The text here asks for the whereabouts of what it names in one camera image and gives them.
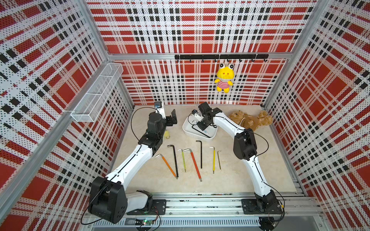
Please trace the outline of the small grey yellow plush toy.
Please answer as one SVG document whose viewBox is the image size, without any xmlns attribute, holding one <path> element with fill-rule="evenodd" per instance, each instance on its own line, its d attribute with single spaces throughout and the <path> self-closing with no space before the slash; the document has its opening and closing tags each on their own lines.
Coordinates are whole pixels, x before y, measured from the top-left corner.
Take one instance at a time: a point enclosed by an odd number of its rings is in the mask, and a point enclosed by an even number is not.
<svg viewBox="0 0 370 231">
<path fill-rule="evenodd" d="M 165 136 L 166 139 L 170 139 L 169 131 L 165 131 L 164 136 Z"/>
</svg>

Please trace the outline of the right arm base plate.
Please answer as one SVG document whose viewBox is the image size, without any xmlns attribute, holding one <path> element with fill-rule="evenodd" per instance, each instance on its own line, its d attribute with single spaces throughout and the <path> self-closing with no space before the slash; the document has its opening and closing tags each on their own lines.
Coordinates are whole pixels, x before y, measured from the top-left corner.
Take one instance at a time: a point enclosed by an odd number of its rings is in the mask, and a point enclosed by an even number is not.
<svg viewBox="0 0 370 231">
<path fill-rule="evenodd" d="M 241 207 L 245 215 L 250 214 L 266 214 L 266 215 L 281 215 L 283 213 L 280 202 L 276 200 L 267 206 L 263 205 L 261 200 L 257 199 L 242 199 Z"/>
</svg>

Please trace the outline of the yellow handled hex key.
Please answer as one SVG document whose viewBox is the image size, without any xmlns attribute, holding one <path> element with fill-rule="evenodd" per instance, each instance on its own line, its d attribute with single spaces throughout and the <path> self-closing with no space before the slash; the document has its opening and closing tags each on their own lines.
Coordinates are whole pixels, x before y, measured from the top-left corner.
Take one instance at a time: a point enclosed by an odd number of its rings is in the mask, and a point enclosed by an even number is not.
<svg viewBox="0 0 370 231">
<path fill-rule="evenodd" d="M 215 173 L 215 147 L 210 146 L 210 148 L 213 150 L 213 174 Z"/>
</svg>

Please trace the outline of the thin black hex key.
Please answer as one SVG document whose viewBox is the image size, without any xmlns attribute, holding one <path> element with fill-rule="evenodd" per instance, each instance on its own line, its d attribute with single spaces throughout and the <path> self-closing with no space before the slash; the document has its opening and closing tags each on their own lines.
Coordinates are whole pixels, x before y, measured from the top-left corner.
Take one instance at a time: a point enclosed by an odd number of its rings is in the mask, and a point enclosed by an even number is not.
<svg viewBox="0 0 370 231">
<path fill-rule="evenodd" d="M 202 167 L 203 167 L 202 141 L 201 140 L 196 140 L 196 142 L 199 142 L 199 144 L 200 144 L 200 167 L 202 169 Z"/>
</svg>

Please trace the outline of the brown teddy bear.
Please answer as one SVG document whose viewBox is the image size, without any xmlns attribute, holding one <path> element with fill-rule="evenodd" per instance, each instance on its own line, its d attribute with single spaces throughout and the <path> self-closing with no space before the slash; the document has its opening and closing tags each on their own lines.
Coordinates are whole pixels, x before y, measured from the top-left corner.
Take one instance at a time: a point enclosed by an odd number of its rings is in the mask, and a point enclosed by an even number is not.
<svg viewBox="0 0 370 231">
<path fill-rule="evenodd" d="M 260 111 L 258 116 L 249 115 L 243 111 L 232 112 L 228 115 L 233 122 L 245 129 L 256 131 L 261 126 L 269 126 L 273 122 L 273 117 L 267 111 Z"/>
</svg>

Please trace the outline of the long black hex key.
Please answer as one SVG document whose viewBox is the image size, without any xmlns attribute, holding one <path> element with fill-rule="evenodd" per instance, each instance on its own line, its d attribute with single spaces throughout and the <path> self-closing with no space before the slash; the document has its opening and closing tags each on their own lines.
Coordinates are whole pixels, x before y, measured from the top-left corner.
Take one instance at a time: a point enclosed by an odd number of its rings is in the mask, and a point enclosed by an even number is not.
<svg viewBox="0 0 370 231">
<path fill-rule="evenodd" d="M 173 149 L 173 156 L 174 156 L 174 163 L 175 163 L 175 172 L 176 172 L 176 179 L 178 179 L 179 174 L 178 174 L 178 166 L 177 166 L 177 158 L 176 158 L 176 151 L 175 151 L 175 146 L 172 144 L 167 145 L 167 147 L 171 147 Z"/>
</svg>

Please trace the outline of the white plastic storage box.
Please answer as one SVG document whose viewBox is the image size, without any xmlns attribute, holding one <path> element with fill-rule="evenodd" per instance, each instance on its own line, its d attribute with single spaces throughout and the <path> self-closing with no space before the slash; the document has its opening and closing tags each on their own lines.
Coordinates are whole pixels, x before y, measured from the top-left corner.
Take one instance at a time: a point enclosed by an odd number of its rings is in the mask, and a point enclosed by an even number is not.
<svg viewBox="0 0 370 231">
<path fill-rule="evenodd" d="M 184 134 L 196 140 L 212 141 L 216 136 L 218 128 L 214 126 L 209 126 L 202 131 L 197 125 L 198 118 L 198 115 L 193 115 L 191 113 L 189 114 L 182 126 Z"/>
</svg>

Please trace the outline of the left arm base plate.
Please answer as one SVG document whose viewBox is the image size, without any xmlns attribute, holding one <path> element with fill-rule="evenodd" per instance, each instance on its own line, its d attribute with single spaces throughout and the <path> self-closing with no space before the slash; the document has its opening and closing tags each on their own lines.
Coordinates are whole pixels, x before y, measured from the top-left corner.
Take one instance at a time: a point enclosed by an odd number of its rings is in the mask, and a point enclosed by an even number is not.
<svg viewBox="0 0 370 231">
<path fill-rule="evenodd" d="M 153 200 L 151 207 L 144 209 L 137 209 L 131 212 L 126 213 L 127 215 L 165 215 L 166 213 L 167 200 L 158 199 Z"/>
</svg>

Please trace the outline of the large black hex key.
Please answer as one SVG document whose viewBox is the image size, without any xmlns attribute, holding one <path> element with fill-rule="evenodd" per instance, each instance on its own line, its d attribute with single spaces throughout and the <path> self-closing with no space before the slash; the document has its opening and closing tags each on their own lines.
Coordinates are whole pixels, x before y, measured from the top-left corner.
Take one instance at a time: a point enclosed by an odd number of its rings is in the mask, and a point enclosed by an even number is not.
<svg viewBox="0 0 370 231">
<path fill-rule="evenodd" d="M 211 138 L 211 137 L 207 134 L 207 132 L 200 131 L 200 130 L 198 130 L 198 129 L 194 128 L 194 127 L 192 127 L 192 129 L 193 129 L 193 130 L 195 130 L 196 132 L 200 133 L 201 135 L 203 135 L 203 136 L 207 137 L 207 138 Z"/>
</svg>

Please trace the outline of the red handled hex key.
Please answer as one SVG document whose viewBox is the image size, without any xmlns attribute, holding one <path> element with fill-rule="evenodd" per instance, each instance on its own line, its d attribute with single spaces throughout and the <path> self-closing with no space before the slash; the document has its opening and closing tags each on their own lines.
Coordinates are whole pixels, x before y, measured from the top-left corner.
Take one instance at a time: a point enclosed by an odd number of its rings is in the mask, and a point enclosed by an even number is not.
<svg viewBox="0 0 370 231">
<path fill-rule="evenodd" d="M 185 149 L 184 152 L 190 152 L 193 163 L 194 163 L 194 166 L 195 166 L 195 169 L 196 169 L 196 172 L 197 172 L 198 179 L 199 179 L 200 182 L 202 182 L 201 174 L 200 174 L 200 171 L 198 169 L 198 165 L 196 163 L 193 151 L 191 149 Z"/>
</svg>

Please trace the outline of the orange handled hex key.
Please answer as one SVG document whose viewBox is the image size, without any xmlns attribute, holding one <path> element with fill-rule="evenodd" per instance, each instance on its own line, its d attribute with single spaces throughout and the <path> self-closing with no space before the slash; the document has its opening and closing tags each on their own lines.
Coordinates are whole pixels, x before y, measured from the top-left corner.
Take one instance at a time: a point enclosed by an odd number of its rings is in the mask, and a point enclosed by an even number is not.
<svg viewBox="0 0 370 231">
<path fill-rule="evenodd" d="M 166 164 L 166 166 L 167 166 L 167 168 L 170 170 L 170 172 L 173 174 L 173 176 L 176 178 L 176 179 L 178 179 L 178 177 L 177 177 L 177 175 L 175 174 L 175 172 L 173 171 L 173 169 L 171 168 L 171 166 L 169 165 L 169 163 L 168 163 L 168 161 L 166 160 L 166 158 L 162 155 L 162 154 L 158 154 L 158 155 L 156 155 L 155 156 L 155 158 L 161 158 L 164 162 L 165 162 L 165 164 Z"/>
</svg>

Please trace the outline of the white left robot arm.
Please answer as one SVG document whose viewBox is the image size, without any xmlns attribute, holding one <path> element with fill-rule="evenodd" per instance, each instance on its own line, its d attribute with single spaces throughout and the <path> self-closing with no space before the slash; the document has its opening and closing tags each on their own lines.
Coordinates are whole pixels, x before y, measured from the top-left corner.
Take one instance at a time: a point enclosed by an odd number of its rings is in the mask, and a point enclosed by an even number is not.
<svg viewBox="0 0 370 231">
<path fill-rule="evenodd" d="M 146 132 L 133 152 L 106 177 L 97 177 L 92 182 L 87 207 L 90 214 L 115 224 L 128 212 L 152 211 L 151 193 L 143 190 L 126 193 L 125 190 L 140 168 L 159 150 L 166 128 L 175 124 L 175 110 L 170 116 L 166 116 L 163 108 L 156 108 L 149 114 Z"/>
</svg>

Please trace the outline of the black hook rail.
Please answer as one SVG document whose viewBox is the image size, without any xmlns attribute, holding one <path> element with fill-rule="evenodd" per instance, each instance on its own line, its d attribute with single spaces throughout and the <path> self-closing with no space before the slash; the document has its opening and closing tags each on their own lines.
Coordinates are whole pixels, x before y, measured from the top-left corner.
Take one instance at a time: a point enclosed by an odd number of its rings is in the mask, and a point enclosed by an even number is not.
<svg viewBox="0 0 370 231">
<path fill-rule="evenodd" d="M 269 58 L 269 54 L 178 54 L 174 56 L 175 60 L 256 60 L 262 59 L 266 61 Z"/>
</svg>

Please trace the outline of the aluminium mounting rail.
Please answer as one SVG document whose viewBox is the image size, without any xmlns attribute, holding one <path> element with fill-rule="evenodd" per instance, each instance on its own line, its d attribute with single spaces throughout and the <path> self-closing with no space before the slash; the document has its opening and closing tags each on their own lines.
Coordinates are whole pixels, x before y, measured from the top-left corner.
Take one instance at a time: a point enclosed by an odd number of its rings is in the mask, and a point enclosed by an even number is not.
<svg viewBox="0 0 370 231">
<path fill-rule="evenodd" d="M 322 209 L 312 197 L 285 195 L 285 216 L 243 213 L 242 199 L 249 193 L 157 194 L 167 200 L 165 215 L 124 215 L 113 224 L 86 219 L 83 231 L 327 231 Z M 136 219 L 155 220 L 151 226 L 136 226 Z"/>
</svg>

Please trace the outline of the small silver hex key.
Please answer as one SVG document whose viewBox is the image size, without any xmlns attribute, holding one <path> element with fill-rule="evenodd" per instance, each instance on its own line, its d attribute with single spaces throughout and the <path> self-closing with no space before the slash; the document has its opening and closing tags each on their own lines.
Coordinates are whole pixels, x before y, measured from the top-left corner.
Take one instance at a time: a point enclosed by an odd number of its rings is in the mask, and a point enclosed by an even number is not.
<svg viewBox="0 0 370 231">
<path fill-rule="evenodd" d="M 217 158 L 218 158 L 218 165 L 219 165 L 219 169 L 221 170 L 221 161 L 220 161 L 220 153 L 221 153 L 222 151 L 217 151 Z"/>
</svg>

